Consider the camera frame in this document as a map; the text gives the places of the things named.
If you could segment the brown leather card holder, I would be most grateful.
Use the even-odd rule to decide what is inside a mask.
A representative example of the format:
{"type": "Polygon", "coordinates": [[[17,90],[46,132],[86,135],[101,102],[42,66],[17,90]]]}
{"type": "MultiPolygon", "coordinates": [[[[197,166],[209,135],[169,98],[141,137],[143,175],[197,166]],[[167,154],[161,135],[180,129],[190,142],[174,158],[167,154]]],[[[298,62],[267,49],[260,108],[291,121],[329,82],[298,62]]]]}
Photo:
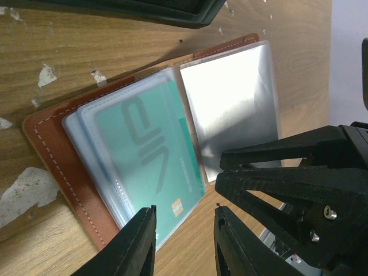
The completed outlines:
{"type": "Polygon", "coordinates": [[[253,33],[159,63],[22,127],[99,250],[151,205],[162,246],[221,172],[222,152],[279,139],[270,44],[253,33]]]}

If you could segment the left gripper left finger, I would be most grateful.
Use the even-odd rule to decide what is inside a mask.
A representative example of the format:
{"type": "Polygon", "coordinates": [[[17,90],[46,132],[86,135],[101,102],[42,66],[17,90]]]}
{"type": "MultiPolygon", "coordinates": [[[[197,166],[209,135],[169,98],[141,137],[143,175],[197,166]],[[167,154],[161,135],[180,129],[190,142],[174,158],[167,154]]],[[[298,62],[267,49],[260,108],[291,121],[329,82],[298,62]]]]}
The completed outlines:
{"type": "Polygon", "coordinates": [[[74,275],[154,275],[156,206],[141,208],[106,247],[74,275]]]}

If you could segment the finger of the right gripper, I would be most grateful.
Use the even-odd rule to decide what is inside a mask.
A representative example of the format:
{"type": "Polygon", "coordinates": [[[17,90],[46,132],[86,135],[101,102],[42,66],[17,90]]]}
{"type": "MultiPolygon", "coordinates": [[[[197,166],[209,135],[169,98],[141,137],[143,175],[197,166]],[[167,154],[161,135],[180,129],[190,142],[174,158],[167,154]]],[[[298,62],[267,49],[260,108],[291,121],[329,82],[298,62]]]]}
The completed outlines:
{"type": "Polygon", "coordinates": [[[312,158],[309,169],[331,173],[339,169],[337,157],[349,144],[351,127],[323,126],[277,141],[224,151],[220,168],[235,171],[251,163],[312,158]]]}
{"type": "Polygon", "coordinates": [[[367,171],[261,168],[222,172],[216,191],[307,264],[367,269],[367,171]]]}

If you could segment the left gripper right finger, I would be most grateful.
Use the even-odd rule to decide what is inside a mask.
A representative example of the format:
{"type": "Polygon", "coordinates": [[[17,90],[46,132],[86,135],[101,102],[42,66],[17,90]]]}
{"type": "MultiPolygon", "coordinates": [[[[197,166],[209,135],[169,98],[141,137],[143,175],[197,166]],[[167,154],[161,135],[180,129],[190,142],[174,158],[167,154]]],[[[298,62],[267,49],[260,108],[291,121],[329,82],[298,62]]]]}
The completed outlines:
{"type": "Polygon", "coordinates": [[[273,253],[227,206],[214,216],[217,275],[301,275],[273,253]]]}

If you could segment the green credit card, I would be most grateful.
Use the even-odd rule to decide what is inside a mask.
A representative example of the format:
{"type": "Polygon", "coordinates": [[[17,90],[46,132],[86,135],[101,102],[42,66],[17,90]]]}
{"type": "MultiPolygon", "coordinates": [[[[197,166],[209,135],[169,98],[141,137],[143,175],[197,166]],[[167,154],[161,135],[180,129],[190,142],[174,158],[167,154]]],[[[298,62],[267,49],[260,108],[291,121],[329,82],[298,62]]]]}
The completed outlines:
{"type": "Polygon", "coordinates": [[[177,84],[143,81],[85,108],[86,125],[110,183],[129,217],[157,207],[161,247],[204,196],[204,184],[177,84]]]}

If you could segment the black bin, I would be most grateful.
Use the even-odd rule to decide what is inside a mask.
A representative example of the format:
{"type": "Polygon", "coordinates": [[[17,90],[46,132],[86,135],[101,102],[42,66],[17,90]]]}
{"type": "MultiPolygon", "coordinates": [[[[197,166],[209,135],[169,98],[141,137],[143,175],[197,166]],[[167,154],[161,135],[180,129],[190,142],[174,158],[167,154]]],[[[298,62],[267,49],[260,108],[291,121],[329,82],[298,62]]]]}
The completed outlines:
{"type": "Polygon", "coordinates": [[[207,1],[1,1],[2,6],[132,19],[200,29],[208,26],[224,6],[207,1]]]}

